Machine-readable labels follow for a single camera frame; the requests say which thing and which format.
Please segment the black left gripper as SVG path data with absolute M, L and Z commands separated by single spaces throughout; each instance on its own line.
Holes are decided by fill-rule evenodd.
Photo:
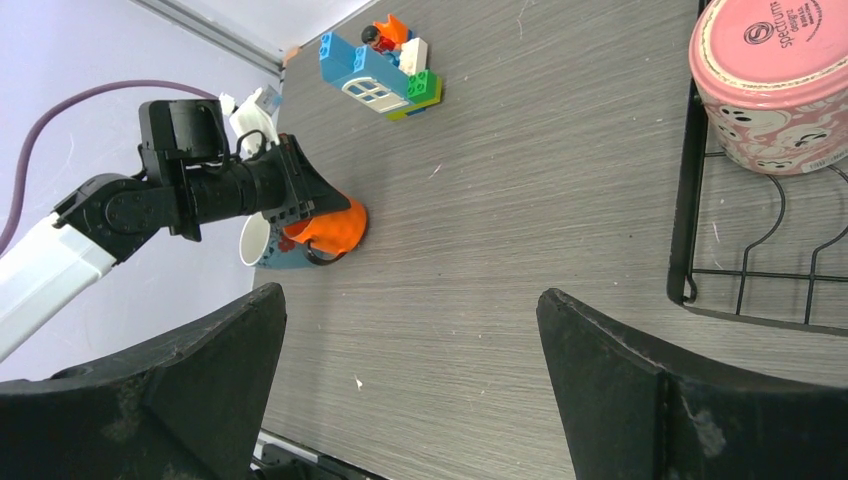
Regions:
M 325 180 L 294 135 L 254 128 L 230 143 L 212 100 L 155 100 L 139 108 L 145 180 L 167 193 L 173 236 L 261 212 L 282 225 L 342 212 L 350 200 Z

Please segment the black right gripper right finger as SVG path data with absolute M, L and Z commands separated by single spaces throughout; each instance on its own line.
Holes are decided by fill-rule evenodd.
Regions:
M 561 290 L 536 308 L 580 479 L 843 479 L 847 391 L 731 366 Z

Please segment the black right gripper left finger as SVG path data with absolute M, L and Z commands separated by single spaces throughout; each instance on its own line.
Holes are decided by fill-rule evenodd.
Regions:
M 245 479 L 286 329 L 263 285 L 38 381 L 1 385 L 5 479 Z

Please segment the orange mug black handle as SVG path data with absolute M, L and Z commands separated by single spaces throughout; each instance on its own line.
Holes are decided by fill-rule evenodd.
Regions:
M 282 228 L 283 235 L 302 245 L 304 257 L 313 265 L 327 266 L 359 246 L 368 228 L 368 213 L 349 197 L 343 211 L 302 220 Z

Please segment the blue floral mug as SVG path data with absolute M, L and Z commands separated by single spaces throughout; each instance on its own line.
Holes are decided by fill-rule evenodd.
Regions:
M 313 268 L 303 246 L 286 237 L 281 228 L 264 218 L 261 212 L 250 216 L 242 229 L 239 243 L 242 263 L 268 270 Z

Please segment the pink patterned mug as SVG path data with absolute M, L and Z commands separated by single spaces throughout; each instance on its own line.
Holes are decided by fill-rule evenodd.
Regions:
M 846 0 L 710 1 L 689 66 L 727 157 L 769 175 L 847 157 Z

